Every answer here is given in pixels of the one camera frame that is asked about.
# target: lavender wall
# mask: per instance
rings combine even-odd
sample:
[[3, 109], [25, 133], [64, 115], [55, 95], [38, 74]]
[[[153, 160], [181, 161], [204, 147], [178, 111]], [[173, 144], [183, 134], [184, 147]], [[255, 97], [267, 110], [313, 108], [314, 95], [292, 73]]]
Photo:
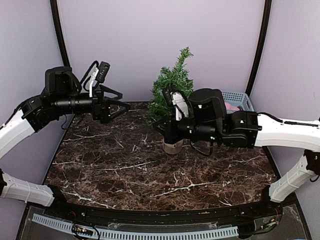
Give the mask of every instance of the lavender wall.
[[[265, 47], [253, 88], [257, 111], [281, 118], [317, 120], [320, 116], [320, 1], [272, 2]], [[283, 175], [302, 149], [272, 147]], [[320, 239], [320, 181], [297, 192], [313, 239]]]
[[[49, 1], [0, 1], [0, 123], [16, 106], [41, 93], [45, 71], [63, 65]], [[42, 183], [63, 135], [61, 122], [49, 124], [0, 160], [6, 173]], [[25, 204], [0, 198], [0, 239], [16, 239]]]
[[80, 78], [95, 59], [126, 101], [148, 101], [162, 66], [189, 46], [195, 88], [246, 89], [264, 0], [59, 1], [66, 47]]

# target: marble tabletop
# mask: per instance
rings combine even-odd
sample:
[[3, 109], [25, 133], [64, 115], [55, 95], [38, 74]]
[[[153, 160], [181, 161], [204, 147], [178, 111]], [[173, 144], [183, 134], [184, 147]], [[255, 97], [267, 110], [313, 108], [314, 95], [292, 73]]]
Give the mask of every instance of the marble tabletop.
[[215, 145], [206, 157], [184, 142], [179, 154], [165, 153], [162, 136], [147, 124], [147, 112], [146, 103], [132, 103], [129, 112], [107, 125], [90, 114], [76, 116], [45, 184], [59, 186], [75, 204], [181, 211], [256, 202], [276, 181], [262, 148]]

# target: black frame pole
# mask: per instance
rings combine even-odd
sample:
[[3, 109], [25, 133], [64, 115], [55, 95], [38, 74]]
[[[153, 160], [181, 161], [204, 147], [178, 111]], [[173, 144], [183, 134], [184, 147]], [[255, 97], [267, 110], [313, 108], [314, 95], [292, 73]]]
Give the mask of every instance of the black frame pole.
[[245, 93], [249, 97], [250, 97], [250, 94], [251, 94], [252, 89], [255, 84], [262, 52], [263, 52], [264, 45], [265, 45], [269, 17], [270, 17], [270, 12], [271, 12], [271, 3], [272, 3], [272, 0], [265, 0], [265, 2], [264, 2], [264, 10], [263, 10], [263, 17], [262, 17], [259, 40], [258, 40], [258, 44], [256, 47], [256, 52], [255, 52], [255, 56], [254, 56], [254, 60], [253, 60], [253, 65], [252, 65], [250, 77], [249, 77], [248, 84], [246, 85], [246, 90], [245, 90]]
[[66, 44], [65, 44], [64, 35], [62, 32], [62, 27], [61, 27], [61, 22], [60, 22], [57, 0], [50, 0], [50, 5], [51, 5], [51, 13], [52, 13], [52, 18], [53, 18], [56, 39], [58, 41], [63, 65], [66, 67], [70, 67], [70, 61], [68, 58]]

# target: white backdrop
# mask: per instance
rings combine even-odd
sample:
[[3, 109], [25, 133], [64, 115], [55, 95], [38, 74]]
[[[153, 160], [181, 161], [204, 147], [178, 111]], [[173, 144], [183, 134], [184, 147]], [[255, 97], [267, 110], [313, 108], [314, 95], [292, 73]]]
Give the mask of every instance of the white backdrop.
[[111, 64], [105, 84], [125, 101], [148, 101], [162, 66], [189, 46], [195, 89], [244, 92], [264, 0], [58, 1], [70, 63], [78, 78], [94, 60]]

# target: black bracket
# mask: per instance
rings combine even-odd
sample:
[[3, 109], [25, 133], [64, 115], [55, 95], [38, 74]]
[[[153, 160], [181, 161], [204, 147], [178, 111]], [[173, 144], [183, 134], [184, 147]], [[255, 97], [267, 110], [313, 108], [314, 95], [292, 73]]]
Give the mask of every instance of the black bracket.
[[306, 157], [307, 170], [313, 171], [316, 175], [320, 175], [320, 152], [304, 150], [303, 156]]
[[51, 121], [59, 120], [56, 109], [45, 104], [39, 95], [25, 100], [20, 106], [22, 118], [28, 120], [35, 132], [39, 132]]
[[7, 186], [8, 184], [5, 182], [4, 180], [4, 175], [3, 175], [3, 171], [0, 168], [0, 195], [2, 194], [2, 191], [4, 189], [5, 186]]

